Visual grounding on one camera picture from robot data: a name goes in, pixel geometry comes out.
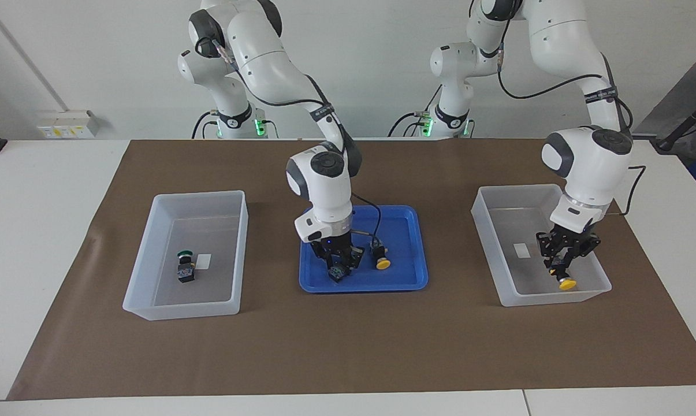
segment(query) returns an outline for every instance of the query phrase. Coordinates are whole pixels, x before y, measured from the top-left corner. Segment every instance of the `brown paper sheet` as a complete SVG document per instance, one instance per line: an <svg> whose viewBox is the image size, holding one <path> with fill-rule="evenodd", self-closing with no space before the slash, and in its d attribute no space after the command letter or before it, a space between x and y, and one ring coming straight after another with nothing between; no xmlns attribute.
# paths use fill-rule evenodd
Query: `brown paper sheet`
<svg viewBox="0 0 696 416"><path fill-rule="evenodd" d="M560 183L540 140L360 142L353 189L417 211L429 285L303 292L292 221L308 204L284 166L312 144L132 142L8 398L696 384L696 342L624 218L598 224L611 292L500 305L469 210L480 186ZM247 197L240 314L149 322L122 310L152 198L215 190Z"/></svg>

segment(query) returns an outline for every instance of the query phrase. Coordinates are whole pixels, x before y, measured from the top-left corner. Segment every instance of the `electrical outlet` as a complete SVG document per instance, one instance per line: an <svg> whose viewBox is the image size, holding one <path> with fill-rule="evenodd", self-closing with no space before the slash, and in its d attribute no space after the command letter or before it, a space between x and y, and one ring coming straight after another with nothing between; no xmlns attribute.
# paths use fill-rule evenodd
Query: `electrical outlet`
<svg viewBox="0 0 696 416"><path fill-rule="evenodd" d="M42 121L37 128L46 139L94 139L99 123L87 110L39 113Z"/></svg>
<svg viewBox="0 0 696 416"><path fill-rule="evenodd" d="M45 118L37 124L37 128L42 132L45 139L60 139L60 130L55 129L55 118Z"/></svg>

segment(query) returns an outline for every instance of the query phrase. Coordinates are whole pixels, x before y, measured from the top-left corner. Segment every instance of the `black band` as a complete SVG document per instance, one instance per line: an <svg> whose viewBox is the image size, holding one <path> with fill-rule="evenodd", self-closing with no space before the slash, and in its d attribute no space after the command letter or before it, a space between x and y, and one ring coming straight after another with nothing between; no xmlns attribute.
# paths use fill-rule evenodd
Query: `black band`
<svg viewBox="0 0 696 416"><path fill-rule="evenodd" d="M342 124L337 124L337 126L340 127L340 132L343 135L343 146L345 147L345 152L348 153L348 175L354 177L358 174L360 166L363 164L363 155L360 153L358 146L356 146L353 137L350 137L350 134L348 134L348 130Z"/></svg>
<svg viewBox="0 0 696 416"><path fill-rule="evenodd" d="M299 187L299 196L305 200L309 200L309 187L306 186L306 179L304 179L304 174L301 173L299 166L294 162L294 159L289 159L286 163L286 173L292 177L294 182L296 182Z"/></svg>
<svg viewBox="0 0 696 416"><path fill-rule="evenodd" d="M199 37L194 52L207 58L219 58L219 52L211 40L216 39L223 47L226 47L222 27L206 10L197 10L192 13L189 22Z"/></svg>
<svg viewBox="0 0 696 416"><path fill-rule="evenodd" d="M258 0L258 3L260 3L263 11L266 12L266 18L271 22L276 35L280 38L281 32L284 30L284 24L281 23L281 13L278 12L278 8L271 0Z"/></svg>
<svg viewBox="0 0 696 416"><path fill-rule="evenodd" d="M604 66L607 68L607 77L609 78L609 84L615 86L615 79L612 77L612 68L609 67L609 61L607 57L602 53L602 59L604 59ZM617 120L620 121L620 132L625 134L630 134L627 123L625 123L625 118L623 117L623 111L620 105L615 105L617 107Z"/></svg>
<svg viewBox="0 0 696 416"><path fill-rule="evenodd" d="M335 146L334 143L332 143L332 142L327 142L327 140L325 140L324 142L320 143L319 145L322 146L322 147L324 147L325 149L329 150L330 152L342 153L342 152L340 151L340 149L338 149L337 146Z"/></svg>
<svg viewBox="0 0 696 416"><path fill-rule="evenodd" d="M243 113L230 117L227 116L226 114L219 113L219 119L221 121L224 121L224 124L230 128L230 129L239 129L245 121L250 118L250 116L253 114L253 107L248 103L248 109L245 110Z"/></svg>
<svg viewBox="0 0 696 416"><path fill-rule="evenodd" d="M519 10L520 6L522 6L520 0L496 0L490 12L486 13L482 10L482 13L484 13L484 16L489 20L507 21L512 20L517 14L517 10Z"/></svg>
<svg viewBox="0 0 696 416"><path fill-rule="evenodd" d="M493 52L485 52L483 49L479 48L481 51L482 55L484 55L485 58L491 59L495 57L499 53L499 48L496 48Z"/></svg>
<svg viewBox="0 0 696 416"><path fill-rule="evenodd" d="M545 144L553 147L553 149L556 150L556 153L561 156L561 166L559 166L558 169L553 169L550 167L548 167L548 169L554 171L558 176L569 176L569 173L571 173L571 167L574 164L574 153L564 137L559 133L551 133L545 139Z"/></svg>
<svg viewBox="0 0 696 416"><path fill-rule="evenodd" d="M435 115L438 116L438 119L440 119L440 121L447 124L449 129L458 129L468 118L468 111L466 111L466 114L464 114L463 116L454 117L450 114L443 113L443 111L440 110L440 105L437 105L435 106Z"/></svg>
<svg viewBox="0 0 696 416"><path fill-rule="evenodd" d="M322 120L323 118L327 117L328 115L330 115L334 112L335 112L335 107L332 106L331 103L327 103L326 105L323 105L320 108L310 112L309 116L311 116L311 119L314 120L314 122L317 122L317 121Z"/></svg>
<svg viewBox="0 0 696 416"><path fill-rule="evenodd" d="M611 100L617 98L617 87L609 87L604 90L592 92L584 96L586 103L594 103L601 100Z"/></svg>

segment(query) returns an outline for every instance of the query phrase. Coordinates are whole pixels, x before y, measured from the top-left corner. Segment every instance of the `white table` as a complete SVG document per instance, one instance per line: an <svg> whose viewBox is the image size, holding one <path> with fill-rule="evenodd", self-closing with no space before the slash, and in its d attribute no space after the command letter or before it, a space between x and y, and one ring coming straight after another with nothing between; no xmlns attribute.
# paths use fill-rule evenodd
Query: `white table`
<svg viewBox="0 0 696 416"><path fill-rule="evenodd" d="M0 155L0 400L39 331L128 142L10 142ZM636 142L627 217L696 338L696 182ZM631 180L636 172L631 171ZM630 181L616 195L627 202ZM696 415L696 387L1 402L0 414Z"/></svg>

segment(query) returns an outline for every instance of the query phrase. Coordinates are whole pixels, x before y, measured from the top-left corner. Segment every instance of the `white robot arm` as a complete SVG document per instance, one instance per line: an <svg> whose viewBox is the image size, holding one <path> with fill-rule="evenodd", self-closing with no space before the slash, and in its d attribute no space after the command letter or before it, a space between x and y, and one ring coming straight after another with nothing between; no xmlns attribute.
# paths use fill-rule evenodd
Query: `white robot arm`
<svg viewBox="0 0 696 416"><path fill-rule="evenodd" d="M234 72L231 68L221 61L186 50L178 56L178 71L190 83L207 88L214 98L219 113L218 137L267 137L260 123L265 113L250 105L242 82L227 77L227 74Z"/></svg>
<svg viewBox="0 0 696 416"><path fill-rule="evenodd" d="M326 141L292 156L286 166L290 188L312 208L295 221L303 242L327 263L340 281L358 267L361 248L351 243L350 178L362 156L334 108L314 80L297 69L279 39L281 16L270 0L239 0L192 14L189 34L207 58L223 58L266 105L300 105Z"/></svg>
<svg viewBox="0 0 696 416"><path fill-rule="evenodd" d="M520 18L528 21L535 64L547 73L575 79L591 119L591 126L550 134L542 150L543 163L567 185L550 217L553 229L539 233L538 242L551 276L561 289L571 289L575 281L566 269L573 258L599 245L593 226L604 218L632 150L617 88L606 58L591 39L582 0L474 0L467 24L471 43L463 44L466 49L453 44L433 53L433 73L442 79L443 88L432 113L432 135L458 134L471 97L464 79L495 72L499 76L507 25ZM498 62L495 70L491 61Z"/></svg>

